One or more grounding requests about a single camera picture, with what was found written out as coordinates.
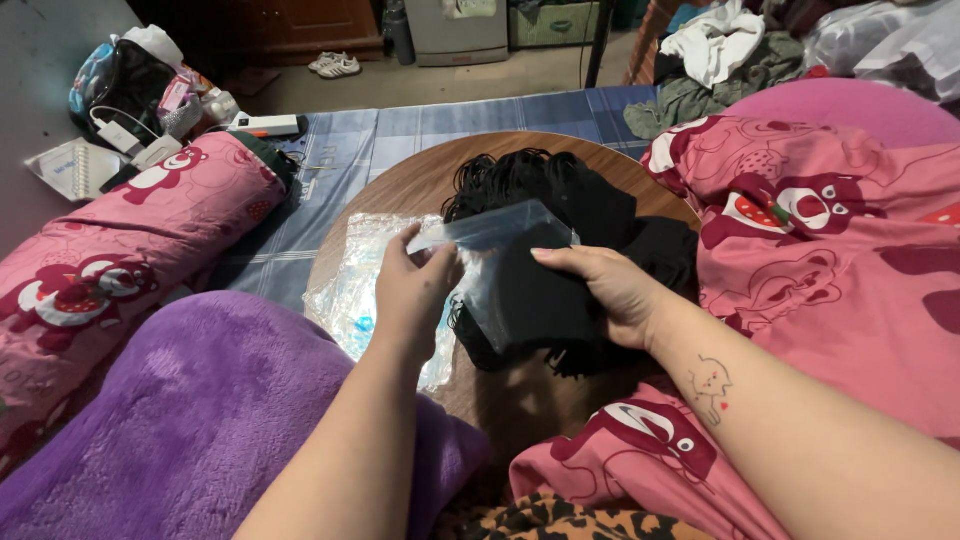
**hand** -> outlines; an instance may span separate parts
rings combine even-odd
[[[547,268],[587,280],[590,293],[607,312],[607,337],[622,347],[649,350],[655,313],[662,304],[680,299],[614,250],[571,246],[531,253]]]
[[[418,267],[407,255],[407,244],[420,224],[407,228],[387,244],[376,279],[376,327],[373,339],[399,348],[420,364],[437,348],[437,325],[450,291],[464,276],[457,247],[446,244],[428,254]]]

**sneaker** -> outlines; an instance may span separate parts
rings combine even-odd
[[[317,74],[320,75],[321,79],[333,80],[359,75],[361,71],[363,71],[363,68],[360,67],[359,60],[338,59],[321,67]]]
[[[325,65],[330,65],[337,60],[346,60],[347,53],[321,53],[316,60],[310,62],[307,67],[314,73],[320,73],[320,69]]]

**mattress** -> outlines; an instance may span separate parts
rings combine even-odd
[[[628,105],[656,100],[653,86],[590,88],[467,103],[307,114],[302,138],[278,142],[301,152],[291,197],[230,249],[209,288],[249,292],[296,312],[313,259],[333,222],[367,184],[417,152],[469,135],[538,131],[576,136],[634,159],[648,141],[623,120]]]

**floor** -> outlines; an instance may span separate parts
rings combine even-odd
[[[598,86],[619,86],[630,60],[636,30],[613,33],[604,53]],[[590,58],[583,49],[583,76]],[[354,109],[387,109],[435,103],[517,97],[575,90],[580,47],[516,51],[507,61],[459,67],[402,66],[396,59],[363,63],[356,77],[325,81],[306,66],[280,68],[282,75],[253,98],[239,98],[253,115]]]

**forearm tattoo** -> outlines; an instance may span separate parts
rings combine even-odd
[[[712,426],[719,426],[720,413],[728,407],[727,388],[733,386],[733,383],[730,382],[730,375],[722,363],[713,358],[699,358],[700,364],[689,370],[690,385],[693,389],[691,405]]]

